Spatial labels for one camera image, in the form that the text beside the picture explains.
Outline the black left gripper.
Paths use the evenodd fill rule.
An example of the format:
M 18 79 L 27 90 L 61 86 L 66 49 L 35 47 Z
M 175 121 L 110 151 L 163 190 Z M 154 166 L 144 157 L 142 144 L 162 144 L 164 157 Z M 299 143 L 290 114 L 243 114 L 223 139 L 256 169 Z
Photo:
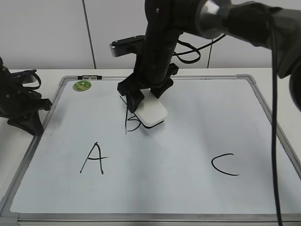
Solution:
M 37 110 L 49 111 L 52 102 L 41 99 L 36 90 L 41 79 L 36 70 L 11 73 L 0 61 L 0 116 L 8 118 L 8 125 L 25 132 L 40 136 L 44 132 Z

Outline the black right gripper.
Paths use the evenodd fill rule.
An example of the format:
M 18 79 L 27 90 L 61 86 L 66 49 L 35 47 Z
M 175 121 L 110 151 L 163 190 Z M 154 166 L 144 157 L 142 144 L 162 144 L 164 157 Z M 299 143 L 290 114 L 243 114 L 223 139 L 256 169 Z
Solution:
M 136 57 L 134 71 L 117 86 L 120 94 L 126 94 L 127 108 L 134 113 L 144 100 L 141 89 L 150 89 L 151 93 L 160 98 L 165 91 L 173 86 L 172 75 L 178 73 L 178 66 L 171 63 L 175 44 L 152 47 L 144 43 Z

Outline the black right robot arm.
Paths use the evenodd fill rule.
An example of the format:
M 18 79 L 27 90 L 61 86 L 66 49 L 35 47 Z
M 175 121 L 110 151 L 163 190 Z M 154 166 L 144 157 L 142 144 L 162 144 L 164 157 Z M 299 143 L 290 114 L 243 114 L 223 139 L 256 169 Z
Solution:
M 133 73 L 118 84 L 128 110 L 135 112 L 143 101 L 143 89 L 160 97 L 173 84 L 177 70 L 171 63 L 179 37 L 189 33 L 205 39 L 222 34 L 272 51 L 279 78 L 290 77 L 290 93 L 301 106 L 301 13 L 249 1 L 147 0 L 147 29 L 141 40 L 128 38 L 112 44 L 118 56 L 136 54 Z

